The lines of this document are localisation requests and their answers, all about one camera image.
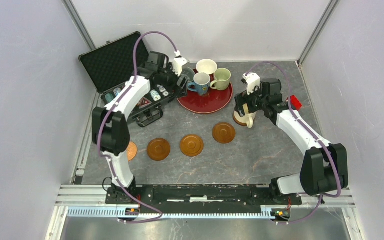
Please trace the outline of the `cream ribbed mug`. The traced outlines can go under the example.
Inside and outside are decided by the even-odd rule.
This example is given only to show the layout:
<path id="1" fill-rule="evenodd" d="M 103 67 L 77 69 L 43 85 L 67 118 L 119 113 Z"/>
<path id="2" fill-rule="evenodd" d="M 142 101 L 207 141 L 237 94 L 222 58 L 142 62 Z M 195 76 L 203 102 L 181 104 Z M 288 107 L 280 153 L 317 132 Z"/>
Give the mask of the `cream ribbed mug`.
<path id="1" fill-rule="evenodd" d="M 246 126 L 247 128 L 251 129 L 254 126 L 254 120 L 255 120 L 255 117 L 256 117 L 257 113 L 256 112 L 250 113 L 247 104 L 243 105 L 243 110 L 244 110 L 244 113 L 245 113 L 244 116 L 240 116 L 239 113 L 236 110 L 233 112 L 233 114 L 235 115 L 235 117 L 240 122 L 246 123 L 247 124 L 247 126 Z"/>

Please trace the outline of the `grey mug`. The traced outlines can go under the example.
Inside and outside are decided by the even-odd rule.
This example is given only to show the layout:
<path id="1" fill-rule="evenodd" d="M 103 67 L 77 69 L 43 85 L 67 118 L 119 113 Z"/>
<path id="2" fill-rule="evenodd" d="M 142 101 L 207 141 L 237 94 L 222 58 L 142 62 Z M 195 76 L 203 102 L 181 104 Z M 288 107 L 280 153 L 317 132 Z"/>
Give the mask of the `grey mug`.
<path id="1" fill-rule="evenodd" d="M 194 81 L 195 75 L 196 75 L 195 71 L 190 67 L 184 67 L 182 69 L 181 76 L 183 76 L 187 80 L 188 83 Z"/>

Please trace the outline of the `wooden coaster one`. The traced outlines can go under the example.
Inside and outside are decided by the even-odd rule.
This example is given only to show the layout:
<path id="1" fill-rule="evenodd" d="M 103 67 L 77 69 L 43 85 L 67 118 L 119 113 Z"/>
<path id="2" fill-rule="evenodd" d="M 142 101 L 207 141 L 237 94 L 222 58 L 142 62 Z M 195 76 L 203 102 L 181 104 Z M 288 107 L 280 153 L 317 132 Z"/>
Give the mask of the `wooden coaster one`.
<path id="1" fill-rule="evenodd" d="M 234 122 L 235 122 L 236 124 L 238 124 L 239 126 L 242 126 L 242 127 L 246 127 L 246 126 L 247 126 L 247 123 L 246 123 L 246 122 L 244 123 L 244 122 L 239 121 L 239 120 L 236 118 L 235 114 L 232 115 L 232 118 L 233 118 Z"/>

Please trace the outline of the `blue handled white mug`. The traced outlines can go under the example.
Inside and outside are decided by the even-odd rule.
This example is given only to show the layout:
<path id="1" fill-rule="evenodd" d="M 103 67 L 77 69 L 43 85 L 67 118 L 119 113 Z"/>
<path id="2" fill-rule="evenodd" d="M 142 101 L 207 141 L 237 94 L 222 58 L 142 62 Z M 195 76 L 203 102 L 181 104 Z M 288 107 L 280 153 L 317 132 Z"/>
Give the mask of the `blue handled white mug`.
<path id="1" fill-rule="evenodd" d="M 198 72 L 193 81 L 187 84 L 187 90 L 197 93 L 200 96 L 207 94 L 211 82 L 211 77 L 207 73 Z"/>

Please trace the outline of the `white bowl cup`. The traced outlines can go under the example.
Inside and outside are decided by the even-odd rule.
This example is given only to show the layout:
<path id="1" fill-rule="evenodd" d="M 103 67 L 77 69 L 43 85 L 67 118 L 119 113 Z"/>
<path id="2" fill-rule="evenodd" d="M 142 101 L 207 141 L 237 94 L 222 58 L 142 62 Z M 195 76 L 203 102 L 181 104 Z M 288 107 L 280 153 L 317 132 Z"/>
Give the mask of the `white bowl cup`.
<path id="1" fill-rule="evenodd" d="M 206 73 L 207 75 L 212 75 L 218 69 L 217 63 L 212 59 L 202 59 L 196 63 L 196 70 L 199 73 Z"/>

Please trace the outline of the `green mug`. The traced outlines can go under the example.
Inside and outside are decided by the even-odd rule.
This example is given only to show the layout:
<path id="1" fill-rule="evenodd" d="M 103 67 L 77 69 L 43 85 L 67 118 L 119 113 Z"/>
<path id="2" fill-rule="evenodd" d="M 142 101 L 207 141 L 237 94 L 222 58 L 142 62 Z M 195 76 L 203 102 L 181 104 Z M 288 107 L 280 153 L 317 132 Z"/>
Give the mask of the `green mug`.
<path id="1" fill-rule="evenodd" d="M 209 87 L 214 90 L 224 91 L 231 83 L 231 72 L 226 68 L 218 68 L 213 74 L 213 81 Z"/>

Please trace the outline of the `red round tray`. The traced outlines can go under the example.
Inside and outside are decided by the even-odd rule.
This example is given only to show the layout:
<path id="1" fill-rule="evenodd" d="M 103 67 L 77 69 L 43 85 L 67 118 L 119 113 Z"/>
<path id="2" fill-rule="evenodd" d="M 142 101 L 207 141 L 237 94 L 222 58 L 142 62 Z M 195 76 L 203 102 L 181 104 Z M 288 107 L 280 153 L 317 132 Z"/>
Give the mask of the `red round tray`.
<path id="1" fill-rule="evenodd" d="M 233 97 L 233 86 L 219 91 L 209 89 L 206 95 L 200 96 L 196 92 L 187 91 L 187 96 L 178 98 L 177 101 L 185 109 L 197 114 L 212 114 L 226 107 Z"/>

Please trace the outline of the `wooden coaster two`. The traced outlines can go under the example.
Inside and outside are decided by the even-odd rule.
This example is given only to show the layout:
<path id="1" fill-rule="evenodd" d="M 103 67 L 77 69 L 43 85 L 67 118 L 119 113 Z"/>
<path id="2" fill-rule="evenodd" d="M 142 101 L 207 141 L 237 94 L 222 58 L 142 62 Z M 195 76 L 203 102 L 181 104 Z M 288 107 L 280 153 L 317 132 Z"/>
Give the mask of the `wooden coaster two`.
<path id="1" fill-rule="evenodd" d="M 235 128 L 228 122 L 219 122 L 212 129 L 214 140 L 220 144 L 232 142 L 236 136 Z"/>

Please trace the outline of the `wooden coaster three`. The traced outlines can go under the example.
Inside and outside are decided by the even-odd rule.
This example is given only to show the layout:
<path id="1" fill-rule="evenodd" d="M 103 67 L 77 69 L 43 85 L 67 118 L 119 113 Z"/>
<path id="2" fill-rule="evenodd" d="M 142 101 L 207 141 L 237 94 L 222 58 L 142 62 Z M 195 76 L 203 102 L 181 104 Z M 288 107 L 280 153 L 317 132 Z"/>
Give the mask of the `wooden coaster three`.
<path id="1" fill-rule="evenodd" d="M 155 138 L 148 143 L 147 155 L 154 161 L 162 161 L 166 159 L 170 152 L 170 143 L 164 138 Z"/>

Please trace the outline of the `wooden coaster five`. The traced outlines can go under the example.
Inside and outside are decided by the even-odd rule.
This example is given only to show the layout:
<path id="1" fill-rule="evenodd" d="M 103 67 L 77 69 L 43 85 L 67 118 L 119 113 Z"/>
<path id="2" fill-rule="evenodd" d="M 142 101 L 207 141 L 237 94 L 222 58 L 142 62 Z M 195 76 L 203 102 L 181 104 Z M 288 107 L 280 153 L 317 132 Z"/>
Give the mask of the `wooden coaster five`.
<path id="1" fill-rule="evenodd" d="M 179 147 L 185 156 L 196 157 L 203 151 L 204 141 L 199 135 L 188 134 L 180 140 Z"/>

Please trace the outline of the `woven cork coaster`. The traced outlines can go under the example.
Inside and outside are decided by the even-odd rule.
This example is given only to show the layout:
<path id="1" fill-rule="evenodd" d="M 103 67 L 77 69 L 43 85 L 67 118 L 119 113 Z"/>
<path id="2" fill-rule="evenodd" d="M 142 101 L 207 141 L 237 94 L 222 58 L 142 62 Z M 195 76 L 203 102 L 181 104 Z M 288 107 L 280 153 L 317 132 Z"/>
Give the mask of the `woven cork coaster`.
<path id="1" fill-rule="evenodd" d="M 137 153 L 138 153 L 137 145 L 134 142 L 130 141 L 129 145 L 128 145 L 127 149 L 126 149 L 127 160 L 129 162 L 131 160 L 133 160 L 136 157 Z"/>

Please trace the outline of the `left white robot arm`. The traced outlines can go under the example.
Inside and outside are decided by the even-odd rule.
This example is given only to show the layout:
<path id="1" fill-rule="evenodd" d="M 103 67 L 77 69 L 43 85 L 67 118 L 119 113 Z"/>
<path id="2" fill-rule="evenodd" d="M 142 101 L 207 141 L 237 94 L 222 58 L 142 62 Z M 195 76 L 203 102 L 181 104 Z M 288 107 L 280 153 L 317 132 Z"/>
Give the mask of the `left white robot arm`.
<path id="1" fill-rule="evenodd" d="M 140 76 L 137 60 L 133 60 L 133 75 L 121 93 L 105 107 L 96 107 L 92 112 L 92 135 L 100 156 L 104 157 L 111 171 L 112 184 L 118 190 L 118 197 L 125 204 L 133 203 L 137 190 L 130 186 L 135 177 L 127 157 L 131 140 L 128 119 L 139 101 L 155 85 L 164 86 L 169 94 L 181 97 L 186 93 L 187 80 L 181 77 L 183 67 L 189 62 L 181 52 L 174 52 L 175 58 L 169 62 L 166 71 L 157 71 L 151 78 Z"/>

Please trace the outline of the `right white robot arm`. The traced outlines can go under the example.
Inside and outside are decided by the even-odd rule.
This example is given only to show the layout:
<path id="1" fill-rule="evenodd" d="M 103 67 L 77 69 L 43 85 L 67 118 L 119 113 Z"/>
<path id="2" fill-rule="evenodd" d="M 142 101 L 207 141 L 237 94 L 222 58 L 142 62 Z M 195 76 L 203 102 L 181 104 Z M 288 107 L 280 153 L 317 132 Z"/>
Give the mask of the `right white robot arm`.
<path id="1" fill-rule="evenodd" d="M 337 198 L 348 186 L 347 150 L 318 134 L 299 114 L 301 103 L 291 95 L 284 98 L 278 79 L 260 80 L 243 77 L 246 90 L 235 95 L 234 116 L 237 121 L 262 111 L 264 116 L 285 132 L 303 155 L 300 173 L 272 180 L 269 199 L 282 204 L 289 194 L 326 195 Z"/>

